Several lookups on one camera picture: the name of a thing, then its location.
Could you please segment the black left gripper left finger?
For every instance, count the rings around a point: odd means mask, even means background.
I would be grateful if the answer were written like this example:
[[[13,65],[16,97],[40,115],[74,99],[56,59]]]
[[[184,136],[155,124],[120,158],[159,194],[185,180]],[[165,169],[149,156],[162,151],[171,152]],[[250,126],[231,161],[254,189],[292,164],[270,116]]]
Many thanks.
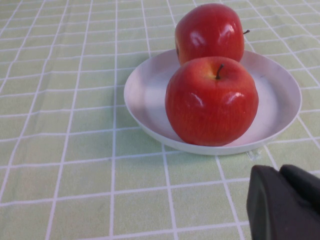
[[[251,168],[246,210],[254,240],[318,240],[320,212],[298,195],[280,170]]]

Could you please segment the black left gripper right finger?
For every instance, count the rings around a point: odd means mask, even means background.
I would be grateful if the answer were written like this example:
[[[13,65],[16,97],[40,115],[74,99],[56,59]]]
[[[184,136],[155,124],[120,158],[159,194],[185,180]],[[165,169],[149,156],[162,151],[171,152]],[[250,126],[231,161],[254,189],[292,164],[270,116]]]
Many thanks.
[[[284,164],[280,174],[293,187],[296,193],[311,207],[320,212],[320,179],[313,174],[292,164]]]

